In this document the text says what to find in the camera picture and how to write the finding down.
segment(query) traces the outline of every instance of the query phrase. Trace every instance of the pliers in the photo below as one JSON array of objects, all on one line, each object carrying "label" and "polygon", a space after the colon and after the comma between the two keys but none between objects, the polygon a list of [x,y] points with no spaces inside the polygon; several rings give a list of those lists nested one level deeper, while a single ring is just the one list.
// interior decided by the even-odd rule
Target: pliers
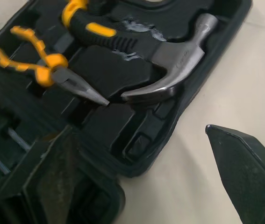
[{"label": "pliers", "polygon": [[62,88],[80,97],[87,98],[105,106],[109,104],[109,101],[91,87],[86,80],[67,68],[68,60],[62,54],[47,55],[44,42],[36,37],[35,32],[32,29],[15,26],[11,29],[11,33],[21,39],[31,42],[37,50],[40,58],[46,63],[47,67],[13,61],[9,59],[1,49],[0,67],[14,68],[19,72],[34,70],[36,82],[42,87],[47,88],[56,83]]}]

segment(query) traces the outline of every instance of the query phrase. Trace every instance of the pliers handle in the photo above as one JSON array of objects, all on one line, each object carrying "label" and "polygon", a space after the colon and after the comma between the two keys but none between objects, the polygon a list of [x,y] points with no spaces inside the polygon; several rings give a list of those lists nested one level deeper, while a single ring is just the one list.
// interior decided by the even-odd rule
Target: pliers handle
[{"label": "pliers handle", "polygon": [[18,36],[21,39],[29,41],[33,44],[40,58],[46,63],[47,67],[20,63],[9,59],[9,57],[0,49],[0,67],[2,68],[14,68],[16,71],[24,72],[27,70],[34,70],[36,81],[43,87],[50,87],[54,84],[51,74],[57,67],[68,67],[68,60],[62,54],[50,54],[45,52],[45,44],[42,40],[39,40],[35,32],[32,29],[26,29],[19,26],[15,26],[11,29],[11,33]]}]

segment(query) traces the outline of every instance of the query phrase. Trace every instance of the tile floor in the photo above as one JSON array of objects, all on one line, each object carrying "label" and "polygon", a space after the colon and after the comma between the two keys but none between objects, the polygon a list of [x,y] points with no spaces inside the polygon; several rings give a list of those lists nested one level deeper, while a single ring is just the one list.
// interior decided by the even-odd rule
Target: tile floor
[{"label": "tile floor", "polygon": [[[0,0],[0,28],[24,2]],[[248,133],[265,146],[265,0],[254,1],[150,171],[121,178],[127,201],[115,223],[241,224],[222,186],[204,132],[207,124]]]}]

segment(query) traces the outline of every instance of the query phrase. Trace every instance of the steel hammer head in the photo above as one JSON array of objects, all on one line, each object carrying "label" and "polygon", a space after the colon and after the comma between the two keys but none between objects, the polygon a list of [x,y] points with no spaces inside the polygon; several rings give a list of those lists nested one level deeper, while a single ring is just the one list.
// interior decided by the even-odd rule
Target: steel hammer head
[{"label": "steel hammer head", "polygon": [[195,26],[195,33],[190,41],[184,43],[163,42],[154,53],[151,61],[167,69],[167,74],[157,82],[146,87],[124,92],[121,96],[130,102],[144,102],[171,97],[177,85],[186,79],[205,52],[200,45],[215,29],[218,19],[211,14],[202,14]]}]

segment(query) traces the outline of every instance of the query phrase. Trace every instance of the hammer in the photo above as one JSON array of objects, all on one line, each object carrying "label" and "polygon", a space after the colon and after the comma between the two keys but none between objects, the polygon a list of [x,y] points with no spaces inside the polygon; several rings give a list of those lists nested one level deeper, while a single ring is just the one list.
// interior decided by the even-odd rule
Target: hammer
[{"label": "hammer", "polygon": [[72,0],[62,13],[63,24],[84,44],[99,45],[127,54],[137,53],[141,58],[167,70],[167,74],[157,82],[121,95],[124,100],[132,103],[173,96],[178,84],[189,76],[204,56],[205,52],[200,45],[218,23],[215,16],[201,14],[193,38],[183,43],[172,43],[158,41],[146,33],[111,28],[115,24],[100,18],[89,15],[81,0]]}]

